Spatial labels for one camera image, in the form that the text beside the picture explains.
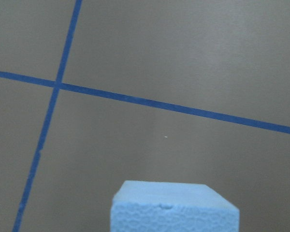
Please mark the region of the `light blue foam block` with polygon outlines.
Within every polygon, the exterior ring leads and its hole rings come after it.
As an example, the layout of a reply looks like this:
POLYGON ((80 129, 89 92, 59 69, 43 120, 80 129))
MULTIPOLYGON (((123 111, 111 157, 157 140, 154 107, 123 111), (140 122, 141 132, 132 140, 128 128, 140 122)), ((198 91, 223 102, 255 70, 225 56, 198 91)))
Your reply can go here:
POLYGON ((126 180, 114 195, 112 232, 237 232, 240 211, 204 184, 126 180))

